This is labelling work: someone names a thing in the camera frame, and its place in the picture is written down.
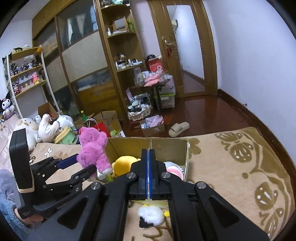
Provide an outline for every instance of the wooden door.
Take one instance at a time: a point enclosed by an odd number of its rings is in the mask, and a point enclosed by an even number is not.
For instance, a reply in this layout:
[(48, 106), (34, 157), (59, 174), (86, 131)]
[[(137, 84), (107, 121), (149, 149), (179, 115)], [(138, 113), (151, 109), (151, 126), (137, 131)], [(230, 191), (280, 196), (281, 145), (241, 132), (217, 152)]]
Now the wooden door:
[[(174, 77), (176, 96), (216, 94), (213, 36), (202, 1), (149, 0), (149, 6), (164, 66)], [(178, 25), (175, 32), (173, 24)]]

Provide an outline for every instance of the dark red floor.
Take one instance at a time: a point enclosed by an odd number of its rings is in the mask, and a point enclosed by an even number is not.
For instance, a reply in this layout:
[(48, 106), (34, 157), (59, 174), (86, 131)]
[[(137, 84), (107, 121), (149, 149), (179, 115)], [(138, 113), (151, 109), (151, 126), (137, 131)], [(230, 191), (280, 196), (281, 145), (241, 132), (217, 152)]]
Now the dark red floor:
[[(251, 126), (249, 118), (239, 109), (230, 106), (219, 96), (194, 96), (175, 99), (175, 108), (164, 109), (162, 115), (173, 115), (165, 131), (158, 137), (169, 137), (168, 131), (175, 123), (187, 121), (190, 128), (178, 137), (195, 136), (220, 131), (231, 131)], [(122, 124), (127, 137), (143, 137), (142, 130), (131, 130), (128, 123)]]

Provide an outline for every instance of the white fluffy pom-pom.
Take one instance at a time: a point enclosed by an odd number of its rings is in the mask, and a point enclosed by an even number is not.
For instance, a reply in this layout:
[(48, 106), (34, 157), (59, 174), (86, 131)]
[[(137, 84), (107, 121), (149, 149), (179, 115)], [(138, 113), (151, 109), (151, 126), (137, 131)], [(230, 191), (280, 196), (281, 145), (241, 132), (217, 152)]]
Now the white fluffy pom-pom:
[(146, 223), (153, 223), (154, 227), (161, 225), (164, 219), (162, 210), (156, 206), (140, 207), (138, 216), (142, 217)]

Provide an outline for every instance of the triangular cutout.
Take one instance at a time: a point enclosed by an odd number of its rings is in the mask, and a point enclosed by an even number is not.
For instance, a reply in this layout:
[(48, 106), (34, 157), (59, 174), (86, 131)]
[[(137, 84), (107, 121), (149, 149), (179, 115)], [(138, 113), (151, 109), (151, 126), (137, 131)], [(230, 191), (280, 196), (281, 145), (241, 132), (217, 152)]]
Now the triangular cutout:
[(77, 226), (77, 223), (82, 215), (82, 212), (87, 204), (88, 199), (83, 198), (78, 202), (74, 207), (71, 208), (67, 213), (61, 216), (57, 222), (61, 225), (66, 226), (69, 229), (74, 229)]
[(236, 216), (232, 211), (224, 207), (219, 201), (215, 198), (210, 197), (209, 201), (216, 213), (216, 216), (223, 228), (228, 228), (231, 225), (239, 221), (239, 217)]

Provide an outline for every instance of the bag handle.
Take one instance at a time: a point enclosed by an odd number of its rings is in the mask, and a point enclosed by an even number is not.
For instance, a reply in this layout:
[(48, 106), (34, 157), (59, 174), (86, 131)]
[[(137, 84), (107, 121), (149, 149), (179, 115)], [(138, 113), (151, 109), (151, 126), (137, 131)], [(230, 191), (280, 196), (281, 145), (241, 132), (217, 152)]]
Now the bag handle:
[(90, 118), (90, 119), (87, 119), (86, 120), (86, 123), (87, 123), (87, 127), (90, 127), (90, 121), (93, 121), (96, 123), (96, 125), (98, 124), (97, 121), (94, 119), (94, 118)]

